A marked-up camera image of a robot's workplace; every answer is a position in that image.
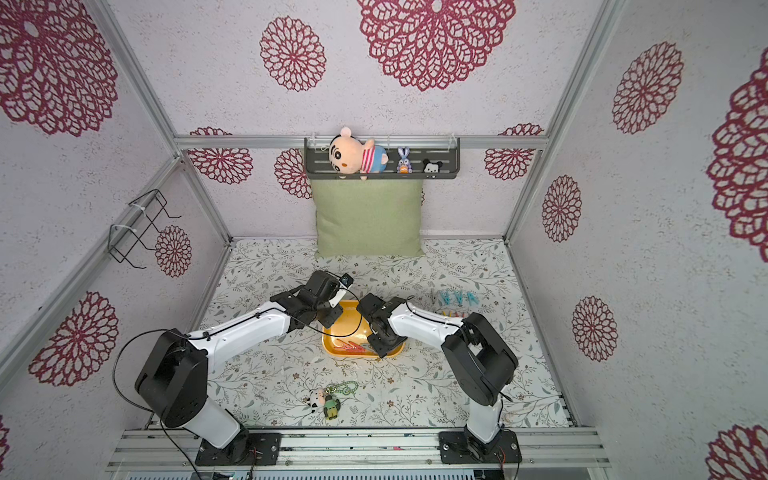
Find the yellow plastic storage box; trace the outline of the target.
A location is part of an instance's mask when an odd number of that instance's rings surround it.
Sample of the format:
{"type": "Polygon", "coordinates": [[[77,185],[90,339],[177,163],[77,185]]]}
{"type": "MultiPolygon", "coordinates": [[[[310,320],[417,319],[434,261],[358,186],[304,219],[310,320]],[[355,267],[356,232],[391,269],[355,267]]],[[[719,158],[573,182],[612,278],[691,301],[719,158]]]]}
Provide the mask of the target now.
{"type": "Polygon", "coordinates": [[[325,351],[340,358],[378,358],[369,343],[373,334],[367,320],[357,311],[357,301],[342,300],[341,316],[329,328],[323,329],[322,341],[325,351]]]}

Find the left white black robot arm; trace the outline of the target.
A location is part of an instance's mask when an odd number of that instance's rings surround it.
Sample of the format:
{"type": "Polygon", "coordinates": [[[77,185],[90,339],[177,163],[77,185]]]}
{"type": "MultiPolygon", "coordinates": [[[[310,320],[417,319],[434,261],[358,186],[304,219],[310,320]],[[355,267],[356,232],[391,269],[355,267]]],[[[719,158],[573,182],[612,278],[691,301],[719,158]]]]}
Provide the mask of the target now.
{"type": "Polygon", "coordinates": [[[164,331],[135,382],[135,390],[160,421],[183,428],[224,450],[245,441],[245,427],[208,395],[208,380],[232,358],[258,344],[307,328],[328,328],[339,318],[351,276],[324,270],[305,284],[278,293],[218,326],[183,334],[164,331]]]}

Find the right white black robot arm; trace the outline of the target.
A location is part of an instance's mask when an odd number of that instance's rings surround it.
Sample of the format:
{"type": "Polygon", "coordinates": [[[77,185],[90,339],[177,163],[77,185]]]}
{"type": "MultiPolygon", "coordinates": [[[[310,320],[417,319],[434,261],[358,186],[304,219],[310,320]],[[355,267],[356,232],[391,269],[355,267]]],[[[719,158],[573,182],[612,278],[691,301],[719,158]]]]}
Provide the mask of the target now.
{"type": "Polygon", "coordinates": [[[512,382],[519,360],[483,315],[448,317],[400,297],[385,301],[373,294],[356,310],[369,324],[367,341],[380,358],[408,340],[440,350],[470,399],[468,439],[482,447],[496,443],[502,430],[503,389],[512,382]]]}

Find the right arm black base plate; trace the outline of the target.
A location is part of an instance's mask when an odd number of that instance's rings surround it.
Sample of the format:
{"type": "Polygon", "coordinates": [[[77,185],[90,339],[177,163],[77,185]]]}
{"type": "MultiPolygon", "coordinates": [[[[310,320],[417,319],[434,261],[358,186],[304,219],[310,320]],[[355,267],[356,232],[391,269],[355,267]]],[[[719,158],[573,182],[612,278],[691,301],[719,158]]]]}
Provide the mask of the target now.
{"type": "Polygon", "coordinates": [[[483,443],[467,428],[441,431],[438,441],[443,464],[520,464],[522,461],[518,438],[508,429],[501,429],[489,443],[483,443]]]}

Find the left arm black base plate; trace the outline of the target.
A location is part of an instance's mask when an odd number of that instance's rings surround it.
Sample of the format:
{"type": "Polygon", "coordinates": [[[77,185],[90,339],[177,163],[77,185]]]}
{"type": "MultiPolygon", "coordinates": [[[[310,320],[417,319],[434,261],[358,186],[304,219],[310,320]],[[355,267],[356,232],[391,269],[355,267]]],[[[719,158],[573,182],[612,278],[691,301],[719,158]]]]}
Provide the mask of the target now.
{"type": "Polygon", "coordinates": [[[202,467],[275,466],[281,448],[280,433],[241,431],[226,447],[203,440],[194,464],[202,467]]]}

